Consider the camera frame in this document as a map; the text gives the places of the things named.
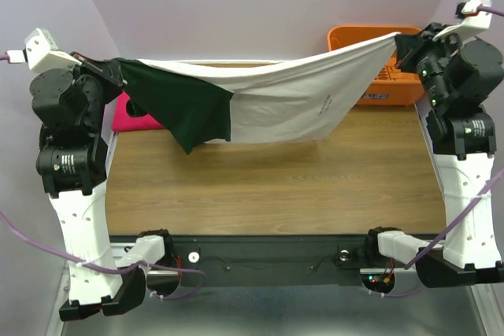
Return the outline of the white green-sleeved t-shirt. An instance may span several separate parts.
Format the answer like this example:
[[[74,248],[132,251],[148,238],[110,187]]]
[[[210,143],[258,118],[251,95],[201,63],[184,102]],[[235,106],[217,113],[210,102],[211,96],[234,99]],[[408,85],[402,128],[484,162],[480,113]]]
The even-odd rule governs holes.
[[[329,135],[395,51],[395,33],[272,65],[212,67],[116,58],[128,112],[146,113],[186,153],[207,142],[261,144]]]

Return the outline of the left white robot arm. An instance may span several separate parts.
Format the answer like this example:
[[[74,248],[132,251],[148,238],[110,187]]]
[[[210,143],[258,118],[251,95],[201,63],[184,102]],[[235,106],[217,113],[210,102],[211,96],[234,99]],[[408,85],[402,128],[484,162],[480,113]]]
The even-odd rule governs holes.
[[[169,267],[175,259],[166,230],[147,231],[116,266],[106,222],[106,159],[102,137],[105,107],[126,82],[114,61],[85,61],[52,68],[30,84],[31,107],[41,120],[36,171],[57,214],[71,254],[64,322],[96,313],[123,315],[143,303],[149,264]]]

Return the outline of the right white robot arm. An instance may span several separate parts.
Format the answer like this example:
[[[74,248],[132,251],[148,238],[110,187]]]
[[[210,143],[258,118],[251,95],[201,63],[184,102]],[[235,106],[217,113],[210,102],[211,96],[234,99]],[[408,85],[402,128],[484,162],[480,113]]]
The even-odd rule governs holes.
[[[362,256],[413,268],[429,288],[501,283],[491,188],[497,139],[484,101],[503,80],[502,53],[463,24],[429,24],[395,36],[398,69],[416,74],[428,96],[426,130],[441,186],[446,228],[431,242],[394,227],[371,229]]]

